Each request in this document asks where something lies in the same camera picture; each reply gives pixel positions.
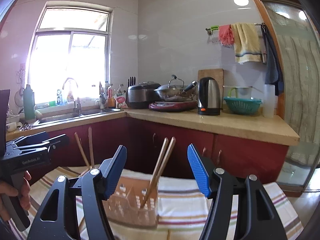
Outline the person's left hand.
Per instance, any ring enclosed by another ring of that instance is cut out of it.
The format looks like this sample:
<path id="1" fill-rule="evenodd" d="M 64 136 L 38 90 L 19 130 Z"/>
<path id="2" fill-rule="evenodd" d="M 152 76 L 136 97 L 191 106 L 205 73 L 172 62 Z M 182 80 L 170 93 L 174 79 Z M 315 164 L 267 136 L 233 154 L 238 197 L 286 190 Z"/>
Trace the person's left hand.
<path id="1" fill-rule="evenodd" d="M 21 197 L 20 197 L 20 205 L 25 210 L 28 211 L 31 207 L 30 203 L 30 185 L 29 181 L 31 180 L 31 175 L 28 171 L 25 171 L 24 178 L 23 178 L 23 184 L 21 186 Z M 17 197 L 19 195 L 19 192 L 16 188 L 9 185 L 8 183 L 1 180 L 0 185 L 0 193 L 5 194 L 9 197 Z M 9 221 L 11 219 L 11 216 L 9 215 L 8 211 L 4 207 L 4 204 L 1 200 L 1 219 L 3 219 L 5 222 Z"/>

